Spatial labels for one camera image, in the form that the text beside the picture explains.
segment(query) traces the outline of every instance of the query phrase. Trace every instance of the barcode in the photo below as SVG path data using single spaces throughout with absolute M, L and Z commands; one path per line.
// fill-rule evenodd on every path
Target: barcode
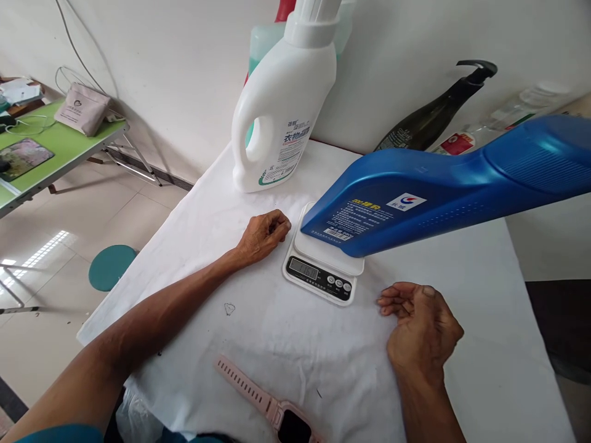
M 343 241 L 353 238 L 353 236 L 348 236 L 347 234 L 337 232 L 334 229 L 330 229 L 330 228 L 325 229 L 324 232 L 327 233 L 328 235 L 331 235 L 331 236 L 336 237 L 337 239 L 343 240 Z

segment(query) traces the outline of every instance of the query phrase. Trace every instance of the hand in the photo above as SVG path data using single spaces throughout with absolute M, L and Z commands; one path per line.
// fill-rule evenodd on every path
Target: hand
M 241 266 L 257 263 L 273 252 L 290 229 L 291 223 L 279 209 L 252 217 L 234 249 Z
M 398 325 L 388 339 L 388 357 L 398 377 L 422 377 L 443 385 L 443 364 L 464 330 L 443 296 L 431 286 L 398 282 L 382 291 L 377 304 L 383 316 L 396 314 Z

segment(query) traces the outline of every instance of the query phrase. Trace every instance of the plastic bag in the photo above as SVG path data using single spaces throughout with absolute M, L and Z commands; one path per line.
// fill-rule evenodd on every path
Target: plastic bag
M 115 413 L 119 435 L 125 443 L 152 443 L 161 435 L 164 425 L 130 389 L 123 394 L 123 403 Z

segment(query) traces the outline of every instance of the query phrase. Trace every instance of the mouse pad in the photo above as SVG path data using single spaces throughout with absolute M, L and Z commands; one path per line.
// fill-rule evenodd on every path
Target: mouse pad
M 10 169 L 1 173 L 0 178 L 11 182 L 54 155 L 32 138 L 24 138 L 0 151 L 0 159 L 10 163 Z

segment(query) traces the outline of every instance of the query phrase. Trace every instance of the pink pouch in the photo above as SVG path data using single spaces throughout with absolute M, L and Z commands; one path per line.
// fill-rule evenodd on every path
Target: pink pouch
M 111 97 L 79 83 L 72 83 L 63 104 L 55 113 L 55 121 L 64 123 L 87 137 L 97 133 L 109 110 Z

